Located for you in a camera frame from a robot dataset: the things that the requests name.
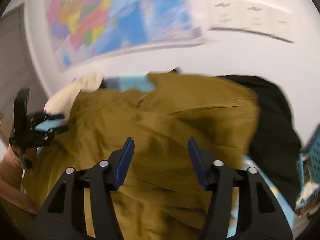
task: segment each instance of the black clip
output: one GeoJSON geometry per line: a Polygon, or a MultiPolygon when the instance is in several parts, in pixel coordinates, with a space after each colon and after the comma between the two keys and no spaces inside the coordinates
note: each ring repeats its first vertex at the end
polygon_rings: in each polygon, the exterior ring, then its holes
{"type": "Polygon", "coordinates": [[[11,146],[19,147],[16,152],[23,169],[30,169],[32,163],[23,158],[27,148],[48,146],[57,134],[67,132],[68,126],[62,125],[51,128],[47,132],[36,130],[36,126],[46,120],[62,119],[64,116],[49,115],[45,112],[37,112],[27,115],[29,89],[22,89],[13,104],[13,126],[9,138],[11,146]]]}
{"type": "Polygon", "coordinates": [[[188,151],[199,184],[212,191],[201,240],[227,238],[234,187],[239,188],[239,215],[236,234],[228,239],[293,239],[278,201],[256,168],[233,169],[209,151],[200,149],[194,138],[188,142],[188,151]]]}
{"type": "Polygon", "coordinates": [[[86,233],[84,188],[90,188],[92,220],[97,240],[123,240],[110,191],[124,183],[134,152],[128,138],[121,150],[111,153],[91,169],[67,168],[44,202],[33,227],[33,240],[94,240],[86,233]]]}

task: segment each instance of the white wall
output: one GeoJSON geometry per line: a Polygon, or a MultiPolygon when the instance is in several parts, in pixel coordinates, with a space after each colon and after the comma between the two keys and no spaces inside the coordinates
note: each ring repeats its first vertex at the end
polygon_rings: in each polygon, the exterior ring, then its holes
{"type": "Polygon", "coordinates": [[[63,73],[53,56],[44,1],[25,0],[25,26],[33,63],[48,95],[92,71],[145,74],[180,66],[190,73],[261,75],[279,84],[289,98],[295,128],[304,142],[320,121],[320,14],[311,0],[255,0],[292,12],[294,44],[250,33],[212,31],[210,37],[220,42],[109,59],[101,56],[63,73]]]}

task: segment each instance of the mustard yellow cloth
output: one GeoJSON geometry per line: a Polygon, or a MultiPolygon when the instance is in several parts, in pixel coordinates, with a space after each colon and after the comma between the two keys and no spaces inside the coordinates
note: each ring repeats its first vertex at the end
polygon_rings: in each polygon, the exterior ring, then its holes
{"type": "Polygon", "coordinates": [[[36,215],[11,204],[3,198],[0,198],[0,203],[16,228],[25,236],[26,239],[30,239],[36,215]]]}
{"type": "MultiPolygon", "coordinates": [[[[211,198],[198,184],[187,152],[200,147],[232,167],[241,167],[255,133],[259,108],[254,92],[223,78],[149,74],[156,88],[81,92],[71,110],[70,131],[42,150],[23,186],[41,208],[67,167],[88,169],[120,149],[127,137],[135,152],[112,199],[125,240],[195,240],[211,198]]],[[[90,221],[85,192],[87,232],[90,221]]]]}

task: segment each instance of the light blue cloth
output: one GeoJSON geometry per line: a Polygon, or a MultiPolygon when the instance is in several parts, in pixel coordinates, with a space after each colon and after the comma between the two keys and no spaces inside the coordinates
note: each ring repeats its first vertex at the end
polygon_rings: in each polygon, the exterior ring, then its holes
{"type": "Polygon", "coordinates": [[[148,92],[155,88],[147,76],[121,76],[119,77],[118,85],[121,92],[130,88],[135,88],[140,92],[148,92]]]}
{"type": "Polygon", "coordinates": [[[46,120],[36,126],[37,130],[47,132],[50,128],[64,125],[63,119],[46,120]]]}

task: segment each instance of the dark fabric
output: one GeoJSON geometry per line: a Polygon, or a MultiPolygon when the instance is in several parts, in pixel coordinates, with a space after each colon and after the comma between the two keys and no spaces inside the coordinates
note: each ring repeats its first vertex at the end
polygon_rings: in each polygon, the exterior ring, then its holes
{"type": "Polygon", "coordinates": [[[1,240],[27,240],[18,230],[0,202],[0,239],[1,240]]]}
{"type": "Polygon", "coordinates": [[[308,226],[296,238],[296,240],[319,240],[320,209],[311,217],[308,226]]]}
{"type": "Polygon", "coordinates": [[[292,209],[300,192],[296,169],[301,143],[292,128],[290,108],[281,90],[257,76],[229,75],[232,80],[258,95],[260,120],[249,156],[276,185],[292,209]]]}
{"type": "Polygon", "coordinates": [[[119,90],[119,78],[116,77],[104,79],[101,83],[100,88],[119,90]]]}
{"type": "Polygon", "coordinates": [[[179,67],[174,68],[173,70],[169,71],[169,73],[177,73],[180,74],[181,73],[181,69],[179,67]]]}

